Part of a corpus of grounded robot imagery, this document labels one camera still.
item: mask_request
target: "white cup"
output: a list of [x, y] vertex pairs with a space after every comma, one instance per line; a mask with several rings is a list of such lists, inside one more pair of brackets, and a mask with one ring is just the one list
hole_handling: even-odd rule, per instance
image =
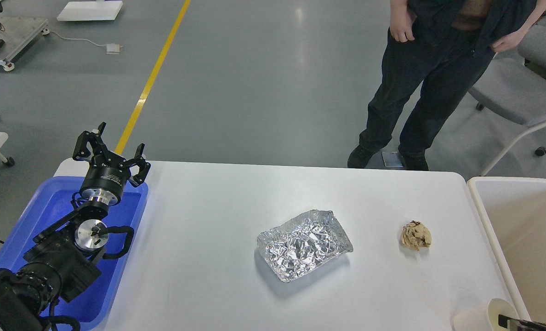
[[516, 309], [504, 299], [494, 298], [453, 318], [455, 331], [508, 331], [498, 325], [498, 315], [518, 318]]

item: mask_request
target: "yellow floor line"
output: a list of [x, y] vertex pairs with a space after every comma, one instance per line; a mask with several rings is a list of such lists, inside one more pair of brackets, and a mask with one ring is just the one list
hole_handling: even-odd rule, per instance
[[140, 116], [140, 113], [142, 112], [142, 108], [144, 107], [144, 104], [147, 102], [147, 97], [149, 93], [151, 92], [151, 89], [153, 88], [153, 84], [155, 84], [155, 80], [157, 79], [157, 75], [159, 74], [159, 71], [161, 71], [161, 66], [165, 60], [166, 54], [169, 52], [169, 48], [171, 47], [173, 39], [175, 38], [175, 35], [177, 34], [179, 25], [181, 25], [181, 21], [183, 20], [183, 16], [185, 16], [185, 12], [187, 11], [187, 7], [189, 7], [190, 2], [191, 0], [185, 0], [185, 3], [183, 3], [183, 7], [181, 8], [179, 15], [177, 16], [177, 20], [175, 21], [175, 24], [171, 28], [171, 33], [169, 33], [169, 36], [166, 38], [166, 42], [163, 45], [161, 54], [159, 55], [159, 58], [157, 59], [157, 62], [155, 63], [155, 67], [153, 68], [153, 71], [151, 72], [151, 75], [149, 76], [147, 80], [147, 84], [144, 86], [144, 90], [142, 91], [142, 94], [140, 95], [140, 98], [138, 99], [138, 102], [136, 103], [136, 107], [134, 107], [134, 111], [132, 112], [132, 115], [130, 116], [130, 120], [128, 120], [128, 124], [126, 124], [126, 128], [124, 128], [122, 137], [120, 137], [120, 140], [118, 141], [118, 145], [116, 146], [115, 153], [121, 154], [122, 151], [124, 151], [124, 147], [126, 146], [126, 143], [128, 142], [128, 138], [130, 138], [130, 135], [132, 134], [132, 130], [134, 129], [134, 126], [136, 125], [136, 121], [138, 121], [138, 117]]

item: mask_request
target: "black pants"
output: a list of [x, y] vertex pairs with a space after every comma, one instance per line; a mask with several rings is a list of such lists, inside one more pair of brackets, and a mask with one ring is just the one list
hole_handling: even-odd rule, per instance
[[389, 143], [404, 105], [424, 81], [420, 100], [399, 137], [404, 153], [424, 155], [494, 56], [493, 51], [473, 56], [479, 31], [451, 28], [447, 36], [433, 45], [422, 37], [417, 23], [413, 28], [416, 40], [404, 43], [397, 42], [388, 32], [381, 86], [367, 107], [367, 128], [359, 135], [359, 145], [369, 151], [377, 152]]

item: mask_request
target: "black shoe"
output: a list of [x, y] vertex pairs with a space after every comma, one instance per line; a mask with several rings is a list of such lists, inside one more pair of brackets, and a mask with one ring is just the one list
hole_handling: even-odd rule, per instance
[[347, 167], [363, 169], [367, 167], [367, 163], [369, 163], [369, 160], [374, 154], [375, 152], [370, 152], [359, 145], [357, 148], [353, 149], [351, 155], [349, 155]]
[[404, 160], [404, 166], [406, 170], [416, 170], [416, 171], [429, 171], [428, 164], [426, 163], [426, 158], [422, 156], [411, 156], [406, 155], [402, 152], [402, 149], [398, 146], [399, 155], [402, 156]]

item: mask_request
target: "person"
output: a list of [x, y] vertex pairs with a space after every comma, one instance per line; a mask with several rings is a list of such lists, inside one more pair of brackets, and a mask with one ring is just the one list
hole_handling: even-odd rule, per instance
[[347, 166], [365, 168], [389, 143], [404, 105], [423, 82], [398, 151], [408, 170], [428, 171], [426, 149], [447, 118], [495, 53], [520, 43], [546, 0], [390, 0], [390, 6], [381, 85]]

